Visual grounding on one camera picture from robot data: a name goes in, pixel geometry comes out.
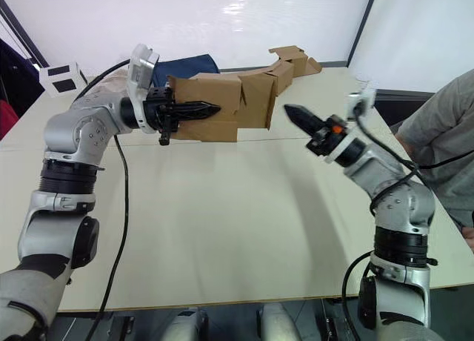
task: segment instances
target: cardboard box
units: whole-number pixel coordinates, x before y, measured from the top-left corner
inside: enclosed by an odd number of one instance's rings
[[[181,122],[174,139],[236,142],[238,128],[270,129],[277,95],[293,78],[321,72],[321,65],[296,46],[269,50],[280,57],[258,70],[235,73],[199,73],[191,79],[170,77],[176,102],[205,101],[221,107],[205,120]]]
[[[270,53],[276,53],[280,60],[293,63],[295,65],[295,72],[293,77],[308,76],[310,74],[317,74],[321,72],[322,66],[313,58],[309,58],[304,51],[296,46],[286,46],[270,48]]]

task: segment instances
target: person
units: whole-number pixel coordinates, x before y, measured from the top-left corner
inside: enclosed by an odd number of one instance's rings
[[[421,172],[474,251],[474,70],[440,89],[395,137],[420,166],[450,159]]]

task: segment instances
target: table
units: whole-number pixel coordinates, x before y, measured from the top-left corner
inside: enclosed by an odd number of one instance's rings
[[[344,114],[359,88],[347,68],[295,79],[278,98],[272,127],[240,130],[237,143],[120,137],[130,169],[130,229],[107,309],[334,297],[347,266],[373,245],[369,197],[309,152],[307,136],[282,105],[325,118]],[[37,188],[47,119],[72,98],[46,93],[0,143],[0,270],[18,264],[16,243],[30,191]],[[368,127],[399,153],[381,117]],[[73,274],[60,311],[96,311],[118,250],[124,217],[123,168],[113,142],[96,184],[101,232],[96,258]],[[474,282],[474,258],[437,201],[430,234],[433,288]],[[348,293],[356,294],[364,265]]]

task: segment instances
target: red object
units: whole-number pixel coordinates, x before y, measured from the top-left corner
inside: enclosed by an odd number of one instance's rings
[[[0,100],[0,139],[4,138],[17,121],[18,117],[10,104]]]

